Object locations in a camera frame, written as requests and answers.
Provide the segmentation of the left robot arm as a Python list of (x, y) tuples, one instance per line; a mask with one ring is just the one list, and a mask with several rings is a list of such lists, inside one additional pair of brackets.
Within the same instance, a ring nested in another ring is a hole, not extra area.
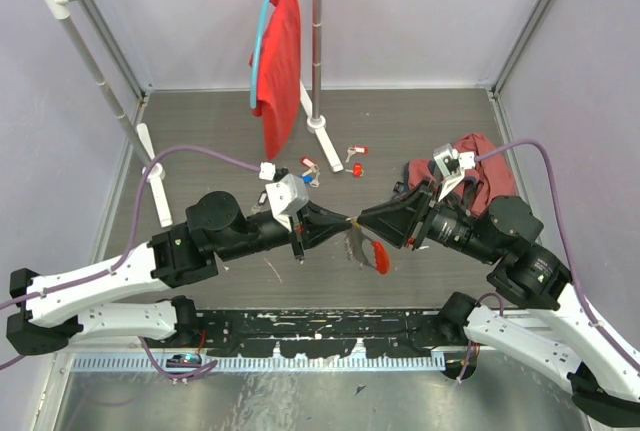
[(228, 192), (205, 195), (187, 208), (186, 220), (122, 255), (81, 269), (43, 276), (28, 268), (10, 275), (6, 337), (21, 356), (59, 351), (91, 337), (140, 336), (178, 347), (200, 335), (194, 304), (183, 296), (157, 304), (131, 304), (217, 276), (217, 264), (291, 247), (296, 259), (349, 230), (351, 220), (312, 202), (293, 215), (269, 211), (243, 215)]

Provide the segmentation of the keyring with red tag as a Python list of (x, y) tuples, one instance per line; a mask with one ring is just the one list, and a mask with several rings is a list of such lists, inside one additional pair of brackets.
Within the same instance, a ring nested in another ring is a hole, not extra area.
[(351, 227), (345, 233), (345, 249), (349, 260), (355, 260), (361, 267), (374, 269), (386, 275), (391, 269), (391, 259), (385, 246), (367, 235), (355, 218), (348, 219)]

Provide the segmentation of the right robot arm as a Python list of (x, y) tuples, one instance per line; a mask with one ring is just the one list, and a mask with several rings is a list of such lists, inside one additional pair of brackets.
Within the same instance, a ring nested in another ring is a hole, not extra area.
[(577, 280), (537, 244), (543, 224), (518, 196), (498, 196), (478, 216), (458, 198), (438, 200), (428, 182), (366, 209), (359, 225), (396, 248), (429, 239), (492, 266), (488, 282), (502, 299), (551, 329), (546, 338), (456, 292), (439, 311), (444, 341), (488, 345), (536, 370), (574, 405), (611, 428), (639, 425), (639, 353), (579, 298)]

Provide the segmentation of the key with black tag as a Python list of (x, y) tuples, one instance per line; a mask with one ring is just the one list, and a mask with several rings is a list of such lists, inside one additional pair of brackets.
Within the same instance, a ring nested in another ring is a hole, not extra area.
[(263, 212), (266, 209), (266, 206), (269, 204), (269, 197), (266, 190), (263, 190), (256, 203), (251, 207), (251, 214), (255, 215), (257, 213)]

